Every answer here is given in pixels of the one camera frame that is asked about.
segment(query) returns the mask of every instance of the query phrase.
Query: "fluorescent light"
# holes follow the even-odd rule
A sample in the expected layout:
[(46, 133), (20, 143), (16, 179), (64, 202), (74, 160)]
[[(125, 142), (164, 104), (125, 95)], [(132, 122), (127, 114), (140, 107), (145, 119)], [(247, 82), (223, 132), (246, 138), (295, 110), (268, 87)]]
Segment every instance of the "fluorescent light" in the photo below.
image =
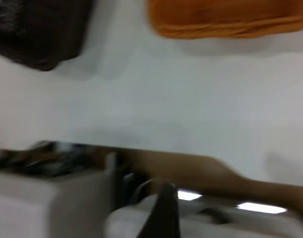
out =
[(247, 210), (247, 211), (254, 211), (254, 212), (264, 212), (264, 213), (271, 213), (271, 214), (278, 214), (286, 212), (287, 209), (282, 207), (274, 207), (269, 205), (263, 205), (258, 203), (251, 203), (245, 202), (237, 206), (238, 209)]
[(187, 192), (187, 191), (182, 191), (182, 190), (178, 191), (178, 198), (181, 200), (192, 201), (192, 200), (198, 199), (201, 196), (202, 195), (200, 195), (198, 193), (194, 193), (194, 192)]

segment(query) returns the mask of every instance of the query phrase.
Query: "white plastic item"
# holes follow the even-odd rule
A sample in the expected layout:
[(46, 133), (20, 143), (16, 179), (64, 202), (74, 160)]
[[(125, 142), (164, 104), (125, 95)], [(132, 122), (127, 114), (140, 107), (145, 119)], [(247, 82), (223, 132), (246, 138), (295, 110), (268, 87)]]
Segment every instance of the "white plastic item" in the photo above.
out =
[(0, 173), (0, 238), (101, 238), (112, 172), (45, 180)]

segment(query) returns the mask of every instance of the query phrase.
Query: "black object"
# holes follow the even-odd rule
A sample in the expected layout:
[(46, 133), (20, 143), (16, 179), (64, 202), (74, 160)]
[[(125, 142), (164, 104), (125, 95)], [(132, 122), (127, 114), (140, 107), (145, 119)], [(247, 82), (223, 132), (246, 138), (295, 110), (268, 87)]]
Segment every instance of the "black object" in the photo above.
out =
[(77, 57), (93, 0), (0, 0), (0, 54), (49, 71)]
[(166, 183), (137, 238), (180, 238), (178, 189)]
[(200, 211), (200, 214), (210, 216), (214, 224), (222, 225), (232, 222), (230, 216), (218, 208), (205, 208)]

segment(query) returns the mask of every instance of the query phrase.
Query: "orange cloth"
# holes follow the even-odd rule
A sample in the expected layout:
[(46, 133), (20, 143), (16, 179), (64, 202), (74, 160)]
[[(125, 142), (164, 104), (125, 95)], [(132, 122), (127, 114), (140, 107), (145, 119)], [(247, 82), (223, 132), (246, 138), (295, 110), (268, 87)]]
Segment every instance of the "orange cloth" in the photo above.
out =
[(303, 29), (303, 0), (149, 0), (154, 29), (169, 38), (256, 38)]

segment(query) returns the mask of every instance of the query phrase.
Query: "white surface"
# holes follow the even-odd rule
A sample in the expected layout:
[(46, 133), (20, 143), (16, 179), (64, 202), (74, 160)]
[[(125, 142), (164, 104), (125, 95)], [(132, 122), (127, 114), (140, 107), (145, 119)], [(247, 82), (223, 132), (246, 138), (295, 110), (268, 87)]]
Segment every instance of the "white surface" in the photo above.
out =
[(102, 238), (112, 174), (40, 180), (0, 173), (0, 238)]
[(100, 0), (86, 51), (53, 72), (0, 57), (0, 146), (41, 139), (215, 156), (303, 185), (303, 32), (156, 35), (145, 0)]

